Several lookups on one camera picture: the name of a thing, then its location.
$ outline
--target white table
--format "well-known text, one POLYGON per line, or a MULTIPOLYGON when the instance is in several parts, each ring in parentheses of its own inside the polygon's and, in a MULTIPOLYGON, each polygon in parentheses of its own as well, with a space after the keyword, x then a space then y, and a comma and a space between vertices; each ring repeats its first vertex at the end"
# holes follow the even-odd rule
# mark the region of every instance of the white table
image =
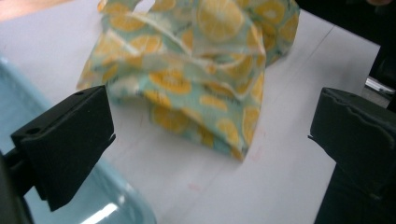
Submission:
MULTIPOLYGON (((0 53, 53 103, 74 91, 100 34, 96 0, 0 23, 0 53)), ((146 104, 112 105, 107 158, 158 223, 313 223, 334 161, 309 128, 322 87, 359 94, 378 46, 302 12, 288 57, 266 70, 260 124, 241 163, 149 123, 146 104)))

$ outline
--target dark object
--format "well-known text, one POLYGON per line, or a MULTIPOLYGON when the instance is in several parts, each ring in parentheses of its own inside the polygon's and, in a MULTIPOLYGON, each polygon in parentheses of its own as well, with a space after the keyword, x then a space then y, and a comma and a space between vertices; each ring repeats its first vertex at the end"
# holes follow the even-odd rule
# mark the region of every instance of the dark object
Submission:
POLYGON ((375 76, 382 83, 396 90, 396 57, 384 59, 378 66, 375 76))
POLYGON ((16 148, 4 157, 5 164, 0 160, 0 212, 7 211, 3 206, 17 211, 18 200, 32 186, 51 211, 64 206, 115 139, 106 88, 69 96, 11 138, 16 148))
POLYGON ((396 201, 375 200, 336 165, 315 224, 394 224, 396 201))
MULTIPOLYGON (((296 2, 302 9, 380 45, 370 76, 383 82, 382 76, 378 76, 378 67, 387 58, 396 56, 396 1, 383 7, 371 6, 365 0, 296 0, 296 2)), ((387 83, 387 85, 396 87, 396 83, 387 83)))
POLYGON ((324 88, 310 138, 337 162, 316 223, 396 223, 396 114, 324 88))
POLYGON ((365 192, 381 199, 396 172, 396 115, 357 95, 323 89, 311 138, 365 192))

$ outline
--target light blue tray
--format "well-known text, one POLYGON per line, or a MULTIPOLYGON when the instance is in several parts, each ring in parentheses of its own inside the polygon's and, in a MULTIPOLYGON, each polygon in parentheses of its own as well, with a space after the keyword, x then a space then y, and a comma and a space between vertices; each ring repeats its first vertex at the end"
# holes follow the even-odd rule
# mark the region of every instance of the light blue tray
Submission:
MULTIPOLYGON (((14 145, 10 135, 50 108, 50 103, 0 55, 0 149, 14 145)), ((51 213, 32 188, 25 199, 36 224, 156 223, 142 196, 103 159, 99 160, 73 200, 51 213)))

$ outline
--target fabric bag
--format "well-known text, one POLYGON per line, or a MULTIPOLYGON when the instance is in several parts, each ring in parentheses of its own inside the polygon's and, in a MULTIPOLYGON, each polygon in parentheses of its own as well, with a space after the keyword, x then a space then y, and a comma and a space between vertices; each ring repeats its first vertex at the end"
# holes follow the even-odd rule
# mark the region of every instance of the fabric bag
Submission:
POLYGON ((103 33, 79 89, 106 84, 110 99, 143 97, 150 120, 242 160, 262 105, 265 65, 292 45, 293 0, 103 0, 103 33))

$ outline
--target lemon print fabric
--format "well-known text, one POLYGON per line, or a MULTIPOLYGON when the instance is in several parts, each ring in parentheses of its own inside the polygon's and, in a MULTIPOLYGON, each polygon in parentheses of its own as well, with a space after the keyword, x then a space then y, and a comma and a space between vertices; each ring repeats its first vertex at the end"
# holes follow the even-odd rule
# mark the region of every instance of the lemon print fabric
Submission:
POLYGON ((205 37, 223 42, 238 34, 244 16, 233 0, 202 0, 198 4, 197 23, 205 37))
POLYGON ((137 13, 138 2, 99 2, 103 32, 78 88, 106 85, 118 103, 143 98, 153 124, 242 161, 265 101, 265 67, 293 44, 297 4, 155 0, 137 13))

